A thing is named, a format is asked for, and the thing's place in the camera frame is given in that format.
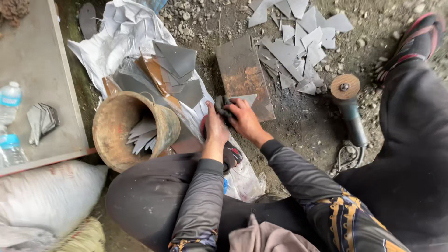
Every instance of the dirt ground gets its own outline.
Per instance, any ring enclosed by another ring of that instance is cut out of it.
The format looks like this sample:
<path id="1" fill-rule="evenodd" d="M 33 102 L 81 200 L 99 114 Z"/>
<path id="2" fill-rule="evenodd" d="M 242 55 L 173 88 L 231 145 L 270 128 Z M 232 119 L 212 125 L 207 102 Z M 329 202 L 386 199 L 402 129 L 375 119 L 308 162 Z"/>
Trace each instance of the dirt ground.
<path id="1" fill-rule="evenodd" d="M 72 2 L 73 8 L 63 10 L 60 25 L 64 38 L 80 41 L 81 37 L 76 27 L 78 23 L 75 16 L 83 2 L 78 3 L 74 0 Z M 102 14 L 104 4 L 105 2 L 102 0 L 94 1 L 98 16 Z M 252 13 L 252 10 L 245 10 L 244 7 L 248 5 L 248 0 L 190 0 L 189 4 L 191 8 L 188 12 L 191 14 L 191 18 L 185 23 L 194 33 L 191 40 L 183 39 L 182 35 L 178 34 L 178 27 L 183 19 L 182 16 L 175 15 L 175 10 L 185 11 L 185 6 L 184 9 L 175 8 L 174 0 L 168 0 L 164 8 L 167 15 L 164 17 L 164 13 L 161 13 L 160 16 L 163 17 L 165 25 L 171 33 L 177 35 L 175 39 L 179 46 L 198 51 L 197 71 L 212 96 L 224 93 L 214 53 L 215 47 L 220 42 L 226 43 L 247 34 L 253 37 L 262 37 L 262 35 L 270 35 L 273 38 L 281 37 L 280 31 L 270 18 L 264 24 L 247 28 L 246 18 Z M 360 78 L 362 92 L 358 105 L 370 143 L 364 159 L 364 164 L 368 164 L 374 160 L 383 142 L 378 117 L 381 90 L 376 88 L 374 82 L 375 65 L 379 62 L 380 57 L 390 57 L 394 53 L 398 41 L 393 38 L 392 34 L 394 31 L 403 34 L 412 21 L 421 15 L 415 9 L 417 6 L 424 6 L 422 13 L 437 11 L 448 17 L 448 4 L 445 0 L 321 0 L 313 1 L 313 4 L 325 18 L 330 17 L 330 13 L 335 9 L 345 11 L 354 26 L 353 31 L 337 36 L 338 50 L 326 50 L 327 58 L 325 60 L 327 62 L 320 65 L 322 68 L 325 65 L 330 65 L 333 72 L 322 70 L 318 73 L 328 86 L 338 75 L 336 71 L 338 63 L 340 63 L 343 65 L 343 69 L 339 73 L 351 73 Z M 172 13 L 171 20 L 168 18 L 170 13 Z M 284 21 L 283 24 L 292 25 L 293 23 Z M 357 44 L 358 39 L 363 39 L 366 42 L 365 46 L 360 47 Z M 87 116 L 83 117 L 83 120 L 85 125 L 89 125 L 89 122 L 91 125 L 94 111 L 90 110 L 96 108 L 98 94 L 89 86 L 89 79 L 88 76 L 86 77 L 82 65 L 80 67 L 80 63 L 73 53 L 68 48 L 66 50 L 73 80 L 77 86 L 80 106 L 85 111 L 88 110 Z M 447 39 L 444 40 L 442 48 L 434 55 L 430 65 L 442 79 L 448 80 Z M 337 152 L 347 139 L 347 133 L 339 111 L 331 102 L 329 94 L 302 95 L 293 98 L 288 89 L 282 92 L 280 84 L 273 83 L 267 74 L 265 74 L 265 80 L 276 119 L 263 122 L 263 128 L 286 146 L 295 149 L 311 163 L 330 173 L 335 167 Z M 266 175 L 266 191 L 287 194 L 277 176 L 267 166 L 267 162 L 259 150 L 247 140 L 242 139 L 236 132 L 232 134 L 248 156 L 256 174 L 264 173 Z M 103 223 L 107 251 L 148 251 L 147 248 L 124 233 L 107 216 L 103 197 L 94 213 L 94 216 L 100 216 L 100 221 Z"/>

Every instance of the shoe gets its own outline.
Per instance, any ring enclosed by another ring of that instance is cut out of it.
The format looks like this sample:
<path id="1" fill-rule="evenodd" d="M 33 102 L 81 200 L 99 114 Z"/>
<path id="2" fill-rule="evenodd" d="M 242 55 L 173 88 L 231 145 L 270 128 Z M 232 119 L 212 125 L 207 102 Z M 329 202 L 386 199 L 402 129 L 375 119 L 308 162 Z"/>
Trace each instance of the shoe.
<path id="1" fill-rule="evenodd" d="M 205 128 L 205 120 L 208 117 L 208 115 L 204 116 L 204 118 L 201 121 L 201 134 L 204 139 L 207 139 L 207 131 Z M 229 141 L 227 141 L 224 144 L 224 158 L 223 161 L 227 165 L 227 169 L 224 171 L 224 174 L 230 170 L 230 168 L 233 168 L 237 165 L 239 165 L 243 161 L 243 156 L 241 155 L 241 152 L 235 148 Z"/>
<path id="2" fill-rule="evenodd" d="M 281 194 L 277 194 L 277 193 L 267 193 L 267 194 L 259 197 L 255 201 L 255 203 L 273 203 L 273 202 L 277 202 L 279 200 L 283 200 L 286 198 L 287 198 L 287 196 L 285 196 L 285 195 L 281 195 Z"/>
<path id="3" fill-rule="evenodd" d="M 388 73 L 399 64 L 411 60 L 429 60 L 442 44 L 445 20 L 435 13 L 428 13 L 411 26 L 400 41 L 394 57 L 380 70 L 377 81 L 383 84 Z"/>

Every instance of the rusty metal plate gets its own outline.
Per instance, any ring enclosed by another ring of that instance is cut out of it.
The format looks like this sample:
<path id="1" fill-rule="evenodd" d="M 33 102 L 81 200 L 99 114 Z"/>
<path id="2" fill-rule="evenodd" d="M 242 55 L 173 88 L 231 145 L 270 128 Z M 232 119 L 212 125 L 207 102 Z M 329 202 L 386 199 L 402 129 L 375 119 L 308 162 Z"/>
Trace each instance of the rusty metal plate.
<path id="1" fill-rule="evenodd" d="M 257 51 L 249 35 L 217 46 L 216 58 L 228 97 L 257 94 L 252 109 L 259 122 L 275 119 Z"/>

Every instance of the right hand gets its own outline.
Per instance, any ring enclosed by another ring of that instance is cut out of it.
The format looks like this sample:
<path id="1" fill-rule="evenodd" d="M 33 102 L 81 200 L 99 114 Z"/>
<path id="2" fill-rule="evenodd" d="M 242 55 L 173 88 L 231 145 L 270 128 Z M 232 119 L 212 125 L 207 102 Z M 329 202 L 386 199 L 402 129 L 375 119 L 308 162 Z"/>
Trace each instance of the right hand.
<path id="1" fill-rule="evenodd" d="M 231 117 L 229 121 L 238 133 L 253 142 L 258 148 L 261 148 L 265 142 L 274 139 L 271 134 L 263 130 L 246 100 L 235 98 L 230 99 L 230 102 L 232 104 L 224 106 L 224 109 L 230 110 L 237 117 L 236 119 Z"/>

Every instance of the black pants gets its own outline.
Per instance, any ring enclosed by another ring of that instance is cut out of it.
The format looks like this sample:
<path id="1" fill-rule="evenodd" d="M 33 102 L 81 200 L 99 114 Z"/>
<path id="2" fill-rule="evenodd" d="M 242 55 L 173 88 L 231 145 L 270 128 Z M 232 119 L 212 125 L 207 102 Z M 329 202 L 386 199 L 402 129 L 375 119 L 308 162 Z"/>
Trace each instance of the black pants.
<path id="1" fill-rule="evenodd" d="M 381 153 L 336 182 L 410 250 L 448 251 L 448 92 L 423 62 L 404 63 L 388 76 L 380 120 Z M 198 159 L 194 153 L 167 156 L 123 172 L 107 194 L 109 215 L 152 250 L 166 251 Z M 229 232 L 246 227 L 251 213 L 327 251 L 292 198 L 249 204 L 230 197 L 224 198 L 219 251 L 228 251 Z"/>

